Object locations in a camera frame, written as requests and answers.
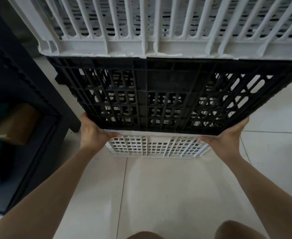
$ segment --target black plastic crate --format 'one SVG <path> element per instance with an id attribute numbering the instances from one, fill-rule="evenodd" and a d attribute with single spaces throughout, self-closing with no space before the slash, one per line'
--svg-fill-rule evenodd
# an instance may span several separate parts
<path id="1" fill-rule="evenodd" d="M 218 135 L 292 81 L 292 61 L 48 60 L 103 129 Z"/>

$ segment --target tile floor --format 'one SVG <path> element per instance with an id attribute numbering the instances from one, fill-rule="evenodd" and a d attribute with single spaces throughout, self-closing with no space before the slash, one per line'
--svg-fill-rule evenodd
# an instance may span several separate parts
<path id="1" fill-rule="evenodd" d="M 44 58 L 36 62 L 76 115 L 82 108 Z M 244 159 L 292 195 L 292 84 L 250 116 Z M 68 132 L 58 165 L 76 152 Z M 236 178 L 213 151 L 190 160 L 113 158 L 102 150 L 86 168 L 54 238 L 125 239 L 152 231 L 167 239 L 213 238 L 226 220 L 267 236 Z"/>

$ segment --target plastic crate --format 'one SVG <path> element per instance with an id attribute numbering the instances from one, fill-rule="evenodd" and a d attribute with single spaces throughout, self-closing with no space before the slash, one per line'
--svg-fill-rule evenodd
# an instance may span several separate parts
<path id="1" fill-rule="evenodd" d="M 292 61 L 48 57 L 103 129 L 218 135 L 292 81 Z"/>
<path id="2" fill-rule="evenodd" d="M 9 0 L 47 56 L 292 60 L 292 0 Z"/>
<path id="3" fill-rule="evenodd" d="M 106 147 L 113 157 L 197 158 L 210 149 L 199 136 L 163 132 L 117 131 Z"/>

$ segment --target person's left hand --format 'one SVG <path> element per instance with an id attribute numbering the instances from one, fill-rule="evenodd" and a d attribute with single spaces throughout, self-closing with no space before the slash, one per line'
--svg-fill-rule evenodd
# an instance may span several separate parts
<path id="1" fill-rule="evenodd" d="M 121 137 L 122 135 L 117 132 L 105 132 L 100 129 L 87 114 L 84 112 L 81 116 L 81 140 L 80 149 L 91 150 L 92 152 L 99 152 L 108 140 Z"/>

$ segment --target forearm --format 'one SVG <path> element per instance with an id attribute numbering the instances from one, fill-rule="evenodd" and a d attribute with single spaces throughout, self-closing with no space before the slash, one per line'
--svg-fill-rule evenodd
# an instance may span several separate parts
<path id="1" fill-rule="evenodd" d="M 225 160 L 271 238 L 292 238 L 292 197 L 241 156 Z"/>
<path id="2" fill-rule="evenodd" d="M 52 238 L 96 152 L 82 149 L 0 220 L 0 239 Z"/>

